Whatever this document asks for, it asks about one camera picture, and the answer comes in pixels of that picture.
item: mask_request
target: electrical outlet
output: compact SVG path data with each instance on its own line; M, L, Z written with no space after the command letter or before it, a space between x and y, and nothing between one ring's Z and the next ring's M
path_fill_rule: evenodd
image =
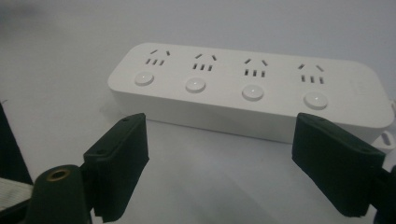
M368 143L394 120L375 72L349 61L147 43L108 85L126 115L287 143L300 112Z

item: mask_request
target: white table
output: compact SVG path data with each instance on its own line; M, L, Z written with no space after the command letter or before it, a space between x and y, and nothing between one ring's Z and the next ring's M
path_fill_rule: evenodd
M1 1L0 99L32 178L81 165L123 117L106 81L144 42L357 61L395 99L395 11L389 0ZM374 208L363 218L339 214L291 160L291 145L154 121L148 145L150 161L117 223L374 218ZM395 152L384 167L393 164Z

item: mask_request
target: power switch button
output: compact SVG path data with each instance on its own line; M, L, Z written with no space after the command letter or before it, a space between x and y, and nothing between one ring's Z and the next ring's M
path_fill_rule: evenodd
M147 86L154 80L154 75L149 72L141 72L134 78L134 83L138 86Z
M246 100L259 101L264 96L264 91L260 86L248 85L242 90L242 95Z
M326 108L329 102L327 97L322 93L312 91L304 97L304 103L311 109L322 110Z
M187 81L186 83L186 90L191 93L199 93L205 89L205 82L203 79L194 77Z

